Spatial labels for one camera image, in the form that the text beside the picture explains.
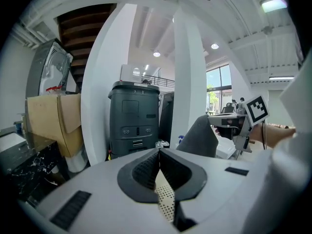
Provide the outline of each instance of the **person's arm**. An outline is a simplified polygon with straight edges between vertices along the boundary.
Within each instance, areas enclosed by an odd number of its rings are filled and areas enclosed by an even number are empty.
[[[285,138],[291,137],[295,132],[296,129],[289,128],[277,128],[271,125],[265,126],[265,132],[266,136],[264,136],[266,140],[266,144],[274,148],[279,141]],[[251,133],[250,133],[250,139],[260,141],[262,143],[262,123],[257,124],[253,127]]]

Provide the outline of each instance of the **green tree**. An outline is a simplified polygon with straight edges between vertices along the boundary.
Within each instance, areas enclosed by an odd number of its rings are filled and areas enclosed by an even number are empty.
[[[207,85],[207,88],[213,88],[212,85]],[[207,92],[209,94],[210,97],[210,104],[215,104],[219,101],[219,98],[215,95],[214,92]]]

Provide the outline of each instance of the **round ceiling light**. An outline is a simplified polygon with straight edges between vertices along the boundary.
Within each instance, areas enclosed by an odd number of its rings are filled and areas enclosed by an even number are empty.
[[[154,52],[153,55],[154,55],[155,57],[160,57],[160,52]]]
[[[212,48],[212,49],[218,49],[218,48],[219,48],[219,45],[216,44],[216,43],[214,43],[213,45],[211,45],[211,48]]]

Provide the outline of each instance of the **black cable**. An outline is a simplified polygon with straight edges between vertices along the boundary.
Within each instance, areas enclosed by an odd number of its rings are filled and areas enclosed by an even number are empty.
[[[264,144],[264,130],[263,130],[264,123],[265,123],[265,121],[262,121],[261,136],[262,136],[262,145],[263,145],[263,149],[265,150],[265,144]]]

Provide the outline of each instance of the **wooden staircase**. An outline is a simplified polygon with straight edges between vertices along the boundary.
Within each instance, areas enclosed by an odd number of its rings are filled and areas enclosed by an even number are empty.
[[[58,17],[60,41],[73,55],[71,73],[81,91],[87,60],[103,24],[116,4],[100,4],[73,10]]]

